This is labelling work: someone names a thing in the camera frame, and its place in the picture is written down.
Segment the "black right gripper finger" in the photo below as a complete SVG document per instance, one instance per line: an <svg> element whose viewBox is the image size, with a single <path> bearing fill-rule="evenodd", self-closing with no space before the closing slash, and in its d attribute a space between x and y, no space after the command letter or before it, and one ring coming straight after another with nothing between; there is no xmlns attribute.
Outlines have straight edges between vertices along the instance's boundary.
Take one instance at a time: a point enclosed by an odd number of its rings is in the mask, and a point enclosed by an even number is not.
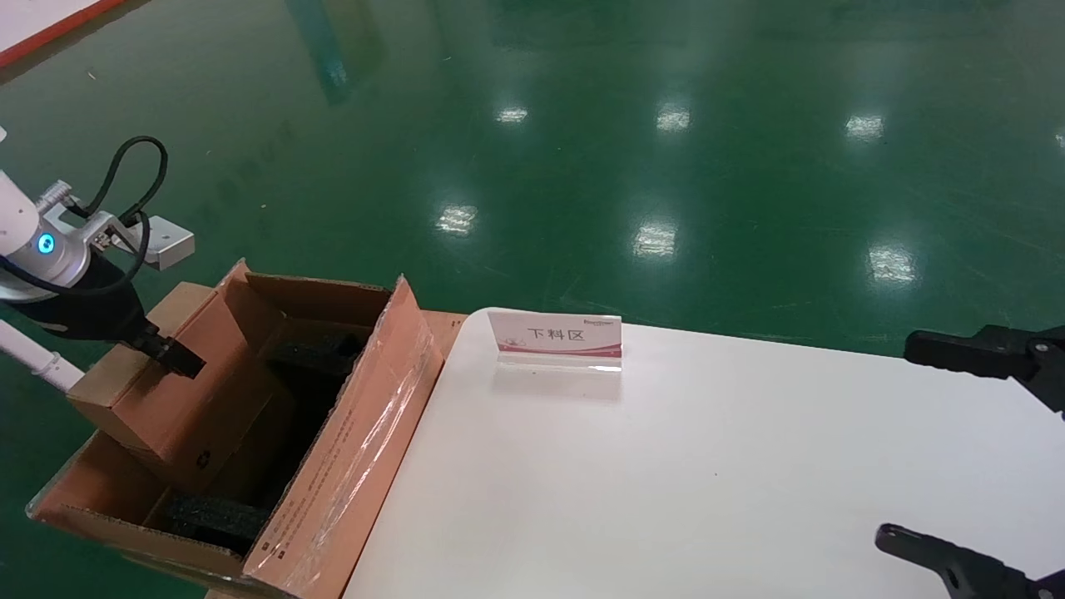
<svg viewBox="0 0 1065 599"><path fill-rule="evenodd" d="M986 325L973 336L917 330L905 340L910 365L1015 379L1050 412L1064 412L1064 326L1039 331Z"/></svg>
<svg viewBox="0 0 1065 599"><path fill-rule="evenodd" d="M1063 598L1064 572L1031 579L1022 570L955 543L884 523L875 546L883 553L931 570L951 598Z"/></svg>

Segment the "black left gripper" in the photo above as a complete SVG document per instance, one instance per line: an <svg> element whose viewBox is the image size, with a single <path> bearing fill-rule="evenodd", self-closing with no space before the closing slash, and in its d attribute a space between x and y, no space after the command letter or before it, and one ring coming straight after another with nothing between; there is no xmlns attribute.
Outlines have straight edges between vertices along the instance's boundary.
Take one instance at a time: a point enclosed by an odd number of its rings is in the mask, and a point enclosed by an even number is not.
<svg viewBox="0 0 1065 599"><path fill-rule="evenodd" d="M91 254L87 269L71 288L47 291L33 302L7 303L53 336L137 346L166 371L196 379L206 365L202 357L174 337L160 334L133 287L133 277L145 263L140 256L129 270L121 270L104 255Z"/></svg>

